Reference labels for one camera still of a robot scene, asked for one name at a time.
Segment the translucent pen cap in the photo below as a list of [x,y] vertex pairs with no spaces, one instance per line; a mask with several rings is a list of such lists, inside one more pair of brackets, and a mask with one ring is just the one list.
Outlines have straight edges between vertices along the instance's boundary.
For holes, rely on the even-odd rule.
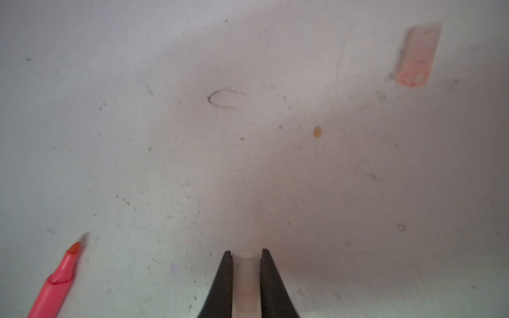
[[441,31],[442,24],[439,22],[408,29],[394,75],[398,84],[415,88],[428,82]]
[[260,252],[233,252],[232,317],[261,317]]

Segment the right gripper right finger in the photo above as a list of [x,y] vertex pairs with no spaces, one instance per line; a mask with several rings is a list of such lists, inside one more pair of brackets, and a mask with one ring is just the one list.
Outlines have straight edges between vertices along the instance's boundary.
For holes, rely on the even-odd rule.
[[260,259],[260,293],[262,318],[300,318],[268,249]]

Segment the pink pen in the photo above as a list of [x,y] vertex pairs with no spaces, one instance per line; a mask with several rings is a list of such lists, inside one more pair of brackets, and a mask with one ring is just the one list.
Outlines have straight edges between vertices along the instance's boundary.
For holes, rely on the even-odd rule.
[[82,245],[74,243],[65,253],[57,269],[46,279],[28,318],[57,317],[76,277]]

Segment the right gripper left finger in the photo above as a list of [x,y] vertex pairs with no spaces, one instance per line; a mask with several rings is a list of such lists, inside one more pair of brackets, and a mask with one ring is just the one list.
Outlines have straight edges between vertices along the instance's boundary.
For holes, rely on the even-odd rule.
[[215,278],[198,318],[232,318],[233,256],[224,252]]

